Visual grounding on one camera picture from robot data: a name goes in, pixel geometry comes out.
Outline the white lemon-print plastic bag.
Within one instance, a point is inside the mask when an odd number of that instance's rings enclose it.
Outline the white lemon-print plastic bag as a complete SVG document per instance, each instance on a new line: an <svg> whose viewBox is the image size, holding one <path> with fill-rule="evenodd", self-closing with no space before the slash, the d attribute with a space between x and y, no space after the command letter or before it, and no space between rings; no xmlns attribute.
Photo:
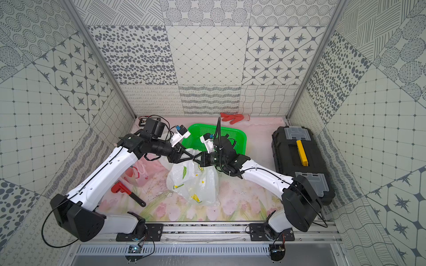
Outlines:
<svg viewBox="0 0 426 266"><path fill-rule="evenodd" d="M195 206L218 206L219 175L214 166L194 161L174 164L166 178L167 188Z"/></svg>

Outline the pink peach-print plastic bag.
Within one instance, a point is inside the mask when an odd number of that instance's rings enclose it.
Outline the pink peach-print plastic bag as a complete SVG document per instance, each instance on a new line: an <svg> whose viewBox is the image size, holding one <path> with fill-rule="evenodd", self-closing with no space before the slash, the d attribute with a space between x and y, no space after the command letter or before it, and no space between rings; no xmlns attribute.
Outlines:
<svg viewBox="0 0 426 266"><path fill-rule="evenodd" d="M134 165L125 170L121 179L136 187L144 187L156 178L164 178L169 170L164 167L160 160L148 161L142 157Z"/></svg>

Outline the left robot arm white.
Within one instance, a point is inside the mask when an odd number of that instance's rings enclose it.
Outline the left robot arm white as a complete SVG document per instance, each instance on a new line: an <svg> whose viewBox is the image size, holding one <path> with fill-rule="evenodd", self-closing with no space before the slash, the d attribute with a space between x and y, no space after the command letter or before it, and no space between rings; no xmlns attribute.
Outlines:
<svg viewBox="0 0 426 266"><path fill-rule="evenodd" d="M173 164L184 162L186 148L181 140L190 136L189 130L184 125L177 126L170 140L162 140L164 127L164 123L148 118L142 129L122 137L109 157L80 185L65 196L55 195L51 199L51 213L57 224L81 242L110 233L125 234L134 241L144 239L146 225L141 216L133 212L104 215L97 213L96 208L119 183L122 174L147 154L165 156Z"/></svg>

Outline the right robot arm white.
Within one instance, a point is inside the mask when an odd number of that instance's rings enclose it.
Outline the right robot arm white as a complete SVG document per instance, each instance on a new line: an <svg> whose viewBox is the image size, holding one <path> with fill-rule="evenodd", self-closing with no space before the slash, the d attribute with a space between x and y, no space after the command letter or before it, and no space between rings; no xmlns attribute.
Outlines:
<svg viewBox="0 0 426 266"><path fill-rule="evenodd" d="M194 161L202 167L215 166L223 174L251 181L270 191L281 199L284 207L281 211L272 212L264 222L264 230L268 238L290 228L307 232L316 218L320 218L321 227L328 227L321 214L323 204L307 178L278 174L256 163L250 157L238 154L228 135L221 134L221 119L218 119L215 132L200 137L206 151L197 154Z"/></svg>

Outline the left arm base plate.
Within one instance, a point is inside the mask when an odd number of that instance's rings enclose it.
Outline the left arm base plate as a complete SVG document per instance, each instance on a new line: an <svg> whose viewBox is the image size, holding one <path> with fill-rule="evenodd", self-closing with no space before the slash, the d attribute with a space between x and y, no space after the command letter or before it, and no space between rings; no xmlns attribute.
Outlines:
<svg viewBox="0 0 426 266"><path fill-rule="evenodd" d="M148 223L137 225L136 229L129 234L119 233L116 235L117 242L140 242L147 241L159 242L163 234L164 224Z"/></svg>

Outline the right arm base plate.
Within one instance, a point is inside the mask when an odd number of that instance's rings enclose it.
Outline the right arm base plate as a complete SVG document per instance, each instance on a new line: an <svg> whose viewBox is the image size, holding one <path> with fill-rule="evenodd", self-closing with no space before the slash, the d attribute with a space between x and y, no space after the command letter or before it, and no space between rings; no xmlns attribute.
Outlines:
<svg viewBox="0 0 426 266"><path fill-rule="evenodd" d="M294 241L295 236L292 228L286 229L281 233L276 233L264 223L250 223L246 233L250 236L252 242L266 241Z"/></svg>

